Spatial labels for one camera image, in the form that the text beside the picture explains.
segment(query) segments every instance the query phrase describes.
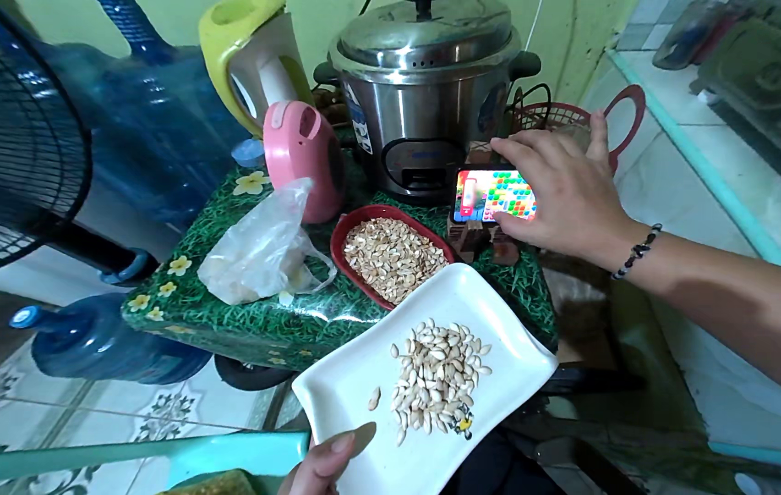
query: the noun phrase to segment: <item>phone screen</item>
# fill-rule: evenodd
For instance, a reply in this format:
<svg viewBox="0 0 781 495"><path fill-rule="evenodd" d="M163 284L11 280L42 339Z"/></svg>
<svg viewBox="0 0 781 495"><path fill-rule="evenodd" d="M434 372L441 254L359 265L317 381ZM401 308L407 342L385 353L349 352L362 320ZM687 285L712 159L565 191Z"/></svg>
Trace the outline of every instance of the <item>phone screen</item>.
<svg viewBox="0 0 781 495"><path fill-rule="evenodd" d="M537 212L531 187L515 170L462 170L457 174L454 221L493 222L496 211L530 220Z"/></svg>

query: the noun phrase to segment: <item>red oval dish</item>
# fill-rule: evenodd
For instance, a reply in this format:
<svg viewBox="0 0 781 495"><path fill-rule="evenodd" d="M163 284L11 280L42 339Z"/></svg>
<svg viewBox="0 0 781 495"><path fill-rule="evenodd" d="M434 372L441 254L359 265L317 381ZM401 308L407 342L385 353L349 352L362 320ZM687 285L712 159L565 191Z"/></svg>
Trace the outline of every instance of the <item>red oval dish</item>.
<svg viewBox="0 0 781 495"><path fill-rule="evenodd" d="M442 248L442 252L445 254L449 264L454 263L454 252L451 250L448 242L445 242L439 234L428 229L418 222L418 220L403 213L399 208L394 208L389 204L369 204L362 208L357 208L347 215L343 215L339 219L339 223L336 225L335 230L332 231L332 237L330 238L330 254L332 255L332 261L335 262L336 266L339 267L339 270L341 270L344 275L347 275L357 287L360 287L367 296L377 302L378 306L387 310L396 308L396 305L378 295L378 292L367 284L366 280L354 271L353 268L351 268L351 265L347 264L347 261L344 259L344 240L347 238L347 233L351 231L353 227L358 226L365 220L372 219L404 221L407 226L415 229L417 233L427 237L434 246Z"/></svg>

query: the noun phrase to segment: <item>green tablecloth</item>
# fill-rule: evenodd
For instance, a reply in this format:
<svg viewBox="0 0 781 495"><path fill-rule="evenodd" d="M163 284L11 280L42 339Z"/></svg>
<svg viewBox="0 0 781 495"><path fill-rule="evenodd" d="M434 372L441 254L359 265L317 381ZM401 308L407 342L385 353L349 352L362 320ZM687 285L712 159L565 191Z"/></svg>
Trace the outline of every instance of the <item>green tablecloth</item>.
<svg viewBox="0 0 781 495"><path fill-rule="evenodd" d="M409 206L374 192L352 159L347 161L345 172L347 202L343 211L363 204L390 204L429 229L445 234L447 206ZM303 370L369 329L387 310L366 297L342 273L327 288L315 294L296 295L287 306L281 304L278 296L229 306L208 292L198 280L198 266L225 230L273 191L271 184L265 183L261 192L250 194L259 189L253 185L259 173L267 175L264 168L238 168L229 176L176 246L170 261L129 294L122 312L137 330L244 362ZM241 194L235 194L236 187ZM334 226L335 222L306 225L305 230L314 246L329 254ZM325 265L317 262L308 266L324 279ZM492 264L491 252L486 251L472 266L497 289L525 326L554 351L555 314L535 251L523 247L521 259L514 267Z"/></svg>

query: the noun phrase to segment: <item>basket handle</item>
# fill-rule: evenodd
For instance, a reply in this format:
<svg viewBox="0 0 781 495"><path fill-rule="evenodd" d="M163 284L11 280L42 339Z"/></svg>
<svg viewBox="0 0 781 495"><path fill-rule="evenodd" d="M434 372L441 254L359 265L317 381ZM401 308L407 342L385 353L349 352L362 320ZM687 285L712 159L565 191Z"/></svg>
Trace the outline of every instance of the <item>basket handle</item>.
<svg viewBox="0 0 781 495"><path fill-rule="evenodd" d="M628 146L632 139L635 138L635 135L638 134L638 129L641 128L641 121L644 120L644 111L647 107L644 89L637 84L631 84L623 88L623 90L616 95L616 98L613 98L613 101L611 101L610 105L604 110L604 115L607 116L610 114L610 110L613 110L613 107L616 107L617 103L626 98L631 98L635 103L635 120L631 123L631 129L628 131L628 135L625 139L619 143L619 146L614 148L614 151L610 152L610 167L613 169L614 173L616 173L616 166L619 164L617 159L619 158L620 153L625 150L626 146Z"/></svg>

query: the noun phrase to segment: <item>white plastic bag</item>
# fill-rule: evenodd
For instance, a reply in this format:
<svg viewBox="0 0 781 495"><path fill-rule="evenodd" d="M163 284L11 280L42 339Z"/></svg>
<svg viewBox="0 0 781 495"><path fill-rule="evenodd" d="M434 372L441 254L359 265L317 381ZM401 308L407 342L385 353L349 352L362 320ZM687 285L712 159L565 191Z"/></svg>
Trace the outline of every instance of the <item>white plastic bag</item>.
<svg viewBox="0 0 781 495"><path fill-rule="evenodd" d="M198 278L211 294L234 305L281 291L313 293L330 285L338 269L301 230L312 185L304 177L275 189L222 235L198 268ZM325 281L311 275L306 256L330 267Z"/></svg>

